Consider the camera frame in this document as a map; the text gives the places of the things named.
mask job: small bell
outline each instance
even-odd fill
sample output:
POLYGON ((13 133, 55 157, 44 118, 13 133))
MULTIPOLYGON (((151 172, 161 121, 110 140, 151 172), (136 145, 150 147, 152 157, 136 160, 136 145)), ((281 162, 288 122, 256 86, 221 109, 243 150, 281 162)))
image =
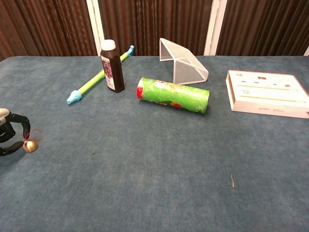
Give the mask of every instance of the small bell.
POLYGON ((26 152, 33 152, 38 149, 39 145, 35 140, 26 140, 23 147, 26 152))

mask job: green cylindrical can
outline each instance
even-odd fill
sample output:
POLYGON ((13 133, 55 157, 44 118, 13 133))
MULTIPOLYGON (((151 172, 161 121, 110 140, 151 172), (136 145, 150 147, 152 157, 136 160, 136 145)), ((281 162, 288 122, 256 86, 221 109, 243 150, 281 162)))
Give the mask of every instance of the green cylindrical can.
POLYGON ((136 94, 140 100, 204 114, 210 91, 143 77, 137 86, 136 94))

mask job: brown bottle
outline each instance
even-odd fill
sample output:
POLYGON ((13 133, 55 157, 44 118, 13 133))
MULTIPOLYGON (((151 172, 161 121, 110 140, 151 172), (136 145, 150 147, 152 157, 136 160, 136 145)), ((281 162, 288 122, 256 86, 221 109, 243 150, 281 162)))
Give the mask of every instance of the brown bottle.
POLYGON ((105 72, 107 87, 111 91, 119 93, 125 89, 125 84, 120 56, 116 50, 115 41, 104 40, 101 43, 101 48, 102 65, 105 72))

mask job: white wire mesh basket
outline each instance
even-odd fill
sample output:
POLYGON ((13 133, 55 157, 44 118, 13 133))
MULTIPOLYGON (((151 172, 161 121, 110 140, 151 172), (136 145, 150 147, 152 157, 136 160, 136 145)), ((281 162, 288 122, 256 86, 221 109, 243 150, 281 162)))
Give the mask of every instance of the white wire mesh basket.
POLYGON ((185 85, 207 81, 208 70, 189 49, 160 38, 160 61, 166 60, 174 60, 174 84, 185 85))

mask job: orange thread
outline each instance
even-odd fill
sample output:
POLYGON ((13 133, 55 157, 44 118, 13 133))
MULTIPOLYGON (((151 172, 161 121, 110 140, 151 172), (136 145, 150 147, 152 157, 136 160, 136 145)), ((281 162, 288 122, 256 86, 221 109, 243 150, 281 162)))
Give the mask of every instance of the orange thread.
POLYGON ((43 132, 42 132, 40 129, 31 130, 25 137, 23 136, 24 140, 25 140, 25 141, 29 141, 30 138, 28 138, 28 139, 26 139, 26 138, 27 138, 28 136, 30 136, 30 134, 32 134, 34 131, 39 131, 39 132, 40 132, 40 136, 39 136, 38 139, 32 139, 32 140, 34 140, 34 141, 39 141, 39 140, 41 140, 42 137, 43 137, 43 132))

